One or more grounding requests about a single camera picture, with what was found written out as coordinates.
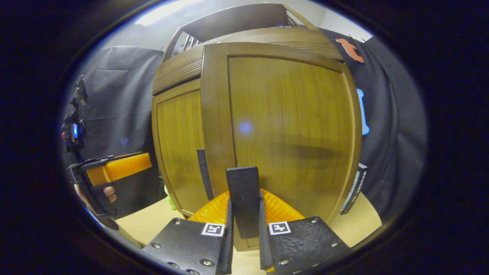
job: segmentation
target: wooden cabinet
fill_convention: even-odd
[[[346,65],[273,44],[201,48],[180,54],[193,64],[174,73],[183,84],[153,99],[158,165],[179,211],[191,215],[208,201],[197,158],[205,149],[215,196],[227,191],[226,169],[255,165],[262,188],[305,216],[332,220],[353,184],[361,146]],[[235,234],[237,250],[258,246]]]

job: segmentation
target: white wall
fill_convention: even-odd
[[[308,0],[203,0],[184,7],[148,26],[135,24],[140,18],[138,17],[108,36],[100,46],[139,46],[151,49],[160,49],[165,46],[166,48],[177,28],[190,21],[225,8],[264,2],[285,4],[312,24],[345,35],[351,34],[357,40],[360,40],[360,37],[365,40],[371,37],[368,32],[348,19]]]

